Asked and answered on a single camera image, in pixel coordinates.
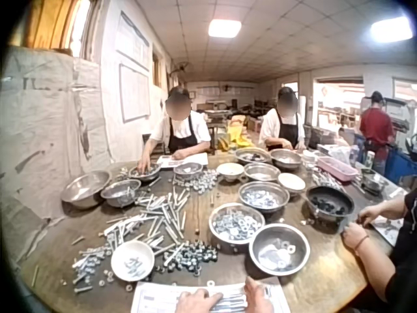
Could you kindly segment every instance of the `hand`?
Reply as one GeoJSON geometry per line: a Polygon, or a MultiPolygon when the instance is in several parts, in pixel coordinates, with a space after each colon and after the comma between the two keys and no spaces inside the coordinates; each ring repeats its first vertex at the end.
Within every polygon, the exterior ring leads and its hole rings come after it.
{"type": "Polygon", "coordinates": [[[146,170],[151,170],[151,157],[144,154],[137,163],[137,171],[139,173],[144,173],[146,170]]]}
{"type": "Polygon", "coordinates": [[[378,205],[371,205],[360,211],[358,216],[358,222],[364,226],[367,226],[370,222],[375,220],[381,215],[381,209],[378,205]]]}
{"type": "Polygon", "coordinates": [[[290,149],[293,150],[293,145],[291,145],[291,142],[289,142],[288,140],[284,139],[284,138],[280,138],[281,139],[281,144],[282,147],[284,149],[290,149]]]}
{"type": "Polygon", "coordinates": [[[248,302],[246,313],[273,313],[274,306],[265,299],[265,288],[250,277],[246,277],[245,294],[248,302]]]}
{"type": "Polygon", "coordinates": [[[295,149],[297,150],[306,150],[306,146],[304,145],[304,142],[298,142],[298,144],[295,146],[295,149]]]}
{"type": "Polygon", "coordinates": [[[177,303],[175,313],[209,313],[210,309],[220,301],[222,293],[216,293],[209,297],[206,289],[198,289],[195,294],[183,292],[177,303]]]}
{"type": "Polygon", "coordinates": [[[365,229],[356,223],[350,222],[342,233],[343,242],[351,249],[355,249],[359,241],[367,235],[365,229]]]}
{"type": "Polygon", "coordinates": [[[174,160],[184,160],[186,157],[188,157],[188,152],[185,149],[176,150],[172,155],[174,160]]]}

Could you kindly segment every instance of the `ceiling light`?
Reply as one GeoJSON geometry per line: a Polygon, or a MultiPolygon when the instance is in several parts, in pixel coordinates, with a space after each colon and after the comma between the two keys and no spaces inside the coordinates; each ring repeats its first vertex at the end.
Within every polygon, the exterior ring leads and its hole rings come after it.
{"type": "Polygon", "coordinates": [[[372,24],[371,34],[377,42],[395,42],[412,38],[409,19],[405,16],[372,24]]]}
{"type": "Polygon", "coordinates": [[[211,37],[235,38],[242,27],[239,21],[212,20],[208,27],[211,37]]]}

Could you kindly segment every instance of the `hair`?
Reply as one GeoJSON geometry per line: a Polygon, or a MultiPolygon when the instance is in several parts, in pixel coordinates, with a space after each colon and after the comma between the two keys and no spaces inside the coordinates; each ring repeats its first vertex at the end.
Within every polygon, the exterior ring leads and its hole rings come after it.
{"type": "Polygon", "coordinates": [[[295,92],[290,87],[282,87],[278,91],[278,102],[285,102],[296,106],[298,101],[295,92]]]}
{"type": "Polygon", "coordinates": [[[183,95],[190,99],[190,93],[188,92],[188,90],[181,86],[176,86],[168,92],[168,97],[175,95],[183,95]]]}
{"type": "Polygon", "coordinates": [[[379,104],[383,104],[384,103],[384,97],[382,96],[382,93],[380,93],[379,91],[374,91],[371,95],[371,101],[372,103],[379,103],[379,104]]]}

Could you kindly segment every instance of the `man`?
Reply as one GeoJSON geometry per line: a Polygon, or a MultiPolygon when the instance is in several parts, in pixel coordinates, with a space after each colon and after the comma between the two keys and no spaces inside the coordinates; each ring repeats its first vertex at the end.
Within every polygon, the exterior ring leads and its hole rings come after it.
{"type": "Polygon", "coordinates": [[[379,91],[371,96],[371,107],[361,117],[360,131],[366,141],[364,143],[364,158],[368,151],[375,153],[373,169],[384,175],[388,149],[386,144],[394,140],[394,130],[391,118],[382,110],[384,98],[379,91]]]}
{"type": "Polygon", "coordinates": [[[278,91],[277,108],[264,116],[259,144],[265,144],[269,151],[276,148],[304,150],[304,127],[297,109],[295,92],[290,87],[282,87],[278,91]]]}
{"type": "MultiPolygon", "coordinates": [[[[252,278],[247,277],[244,291],[248,307],[246,313],[274,313],[272,303],[265,299],[265,289],[252,278]]],[[[209,297],[207,290],[198,289],[193,295],[183,292],[177,303],[175,313],[209,313],[223,297],[223,294],[216,293],[209,297]]]]}
{"type": "Polygon", "coordinates": [[[174,87],[165,102],[167,115],[152,131],[137,166],[143,173],[151,165],[151,154],[158,142],[165,141],[175,160],[206,151],[210,147],[210,133],[203,116],[191,110],[187,89],[174,87]]]}
{"type": "Polygon", "coordinates": [[[367,226],[379,215],[404,218],[390,257],[358,224],[349,223],[343,232],[344,243],[361,259],[373,289],[362,293],[352,306],[375,312],[411,312],[410,306],[417,299],[417,189],[405,197],[366,207],[359,221],[367,226]]]}

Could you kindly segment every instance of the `pink plastic container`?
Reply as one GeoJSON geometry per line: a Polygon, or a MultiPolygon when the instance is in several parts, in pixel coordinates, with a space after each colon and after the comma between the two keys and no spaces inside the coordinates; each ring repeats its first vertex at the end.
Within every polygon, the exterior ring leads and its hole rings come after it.
{"type": "Polygon", "coordinates": [[[319,158],[317,165],[340,181],[351,181],[358,175],[357,169],[330,156],[322,156],[319,158]]]}

